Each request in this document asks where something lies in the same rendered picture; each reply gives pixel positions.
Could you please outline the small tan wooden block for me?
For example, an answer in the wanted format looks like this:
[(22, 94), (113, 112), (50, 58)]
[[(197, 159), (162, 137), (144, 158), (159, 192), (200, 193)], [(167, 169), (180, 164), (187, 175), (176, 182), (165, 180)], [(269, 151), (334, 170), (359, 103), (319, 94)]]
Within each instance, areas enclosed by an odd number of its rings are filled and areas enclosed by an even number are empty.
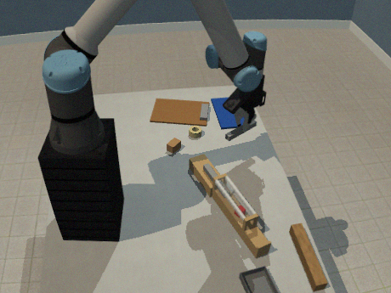
[(180, 148), (181, 148), (181, 141), (176, 138), (173, 138), (170, 142), (167, 143), (167, 151), (173, 154)]

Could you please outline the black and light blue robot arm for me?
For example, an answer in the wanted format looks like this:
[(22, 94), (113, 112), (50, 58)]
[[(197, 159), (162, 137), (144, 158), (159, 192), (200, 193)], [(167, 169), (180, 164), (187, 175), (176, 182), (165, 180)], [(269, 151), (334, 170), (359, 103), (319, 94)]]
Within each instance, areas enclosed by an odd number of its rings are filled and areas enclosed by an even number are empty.
[[(52, 117), (49, 140), (56, 151), (78, 155), (103, 142), (105, 129), (94, 108), (90, 64), (99, 44), (137, 1), (95, 0), (74, 26), (48, 43), (42, 78)], [(190, 1), (212, 41), (206, 48), (207, 65), (221, 68), (237, 87), (223, 103), (234, 114), (263, 78), (267, 37), (249, 31), (241, 40), (224, 0)]]

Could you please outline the cream ring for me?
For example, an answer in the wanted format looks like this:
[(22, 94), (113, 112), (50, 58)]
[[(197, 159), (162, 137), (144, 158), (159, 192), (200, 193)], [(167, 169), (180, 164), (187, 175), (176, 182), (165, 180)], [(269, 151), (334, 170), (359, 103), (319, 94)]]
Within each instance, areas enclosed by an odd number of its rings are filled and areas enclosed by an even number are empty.
[(201, 136), (201, 127), (199, 127), (199, 126), (192, 126), (192, 127), (190, 127), (189, 135), (192, 138), (199, 138)]

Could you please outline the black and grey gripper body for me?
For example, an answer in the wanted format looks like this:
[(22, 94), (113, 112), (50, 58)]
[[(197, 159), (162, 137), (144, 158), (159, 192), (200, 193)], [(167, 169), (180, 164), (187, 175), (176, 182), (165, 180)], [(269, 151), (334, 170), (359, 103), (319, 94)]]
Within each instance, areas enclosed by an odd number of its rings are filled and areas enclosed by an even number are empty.
[[(264, 77), (265, 77), (265, 75), (263, 75), (263, 78), (261, 79), (262, 81), (260, 82), (258, 87), (254, 90), (254, 92), (248, 97), (248, 99), (241, 106), (241, 108), (244, 111), (250, 110), (251, 106), (256, 108), (257, 106), (264, 105), (265, 97), (266, 97), (266, 92), (263, 90), (263, 87), (264, 87)], [(264, 97), (264, 100), (263, 100), (263, 97)], [(251, 104), (251, 106), (250, 106), (250, 104)]]

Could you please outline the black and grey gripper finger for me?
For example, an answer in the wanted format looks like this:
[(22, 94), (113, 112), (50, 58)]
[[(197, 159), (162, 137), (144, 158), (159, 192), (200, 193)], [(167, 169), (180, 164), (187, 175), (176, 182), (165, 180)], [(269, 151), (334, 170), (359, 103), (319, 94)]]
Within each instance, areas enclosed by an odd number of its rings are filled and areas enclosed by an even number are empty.
[[(250, 106), (251, 106), (251, 104), (250, 104)], [(254, 121), (257, 117), (257, 115), (255, 114), (254, 107), (251, 106), (250, 110), (248, 110), (246, 113), (244, 113), (243, 116), (244, 116), (244, 122), (243, 122), (242, 131), (245, 132), (249, 128), (251, 121)]]
[(244, 113), (246, 113), (246, 111), (242, 111), (241, 107), (234, 113), (237, 127), (241, 126), (241, 118), (244, 117)]

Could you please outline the brown wooden bar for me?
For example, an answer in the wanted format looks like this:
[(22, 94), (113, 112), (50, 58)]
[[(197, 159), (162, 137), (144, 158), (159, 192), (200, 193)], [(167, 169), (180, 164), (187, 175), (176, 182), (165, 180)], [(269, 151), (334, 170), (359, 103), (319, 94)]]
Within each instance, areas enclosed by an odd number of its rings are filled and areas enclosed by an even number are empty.
[(291, 225), (289, 233), (303, 264), (312, 290), (324, 290), (328, 283), (303, 225), (301, 223)]

